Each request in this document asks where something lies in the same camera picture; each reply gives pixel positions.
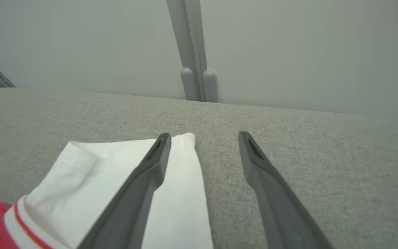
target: gray fabric surface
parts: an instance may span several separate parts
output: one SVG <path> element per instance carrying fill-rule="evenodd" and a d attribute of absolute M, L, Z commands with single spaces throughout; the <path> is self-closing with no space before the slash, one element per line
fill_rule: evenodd
<path fill-rule="evenodd" d="M 398 122 L 338 113 L 0 89 L 0 201 L 35 188 L 69 140 L 193 132 L 215 248 L 265 248 L 240 130 L 253 135 L 336 248 L 398 248 Z"/>

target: white fabric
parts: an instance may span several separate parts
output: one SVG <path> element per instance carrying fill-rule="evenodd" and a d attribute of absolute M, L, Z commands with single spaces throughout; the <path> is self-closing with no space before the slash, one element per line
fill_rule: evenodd
<path fill-rule="evenodd" d="M 69 142 L 44 180 L 18 202 L 22 221 L 52 248 L 76 248 L 155 139 Z M 213 248 L 202 172 L 192 133 L 172 138 L 163 184 L 155 191 L 142 248 Z M 6 227 L 22 248 L 25 235 Z"/>

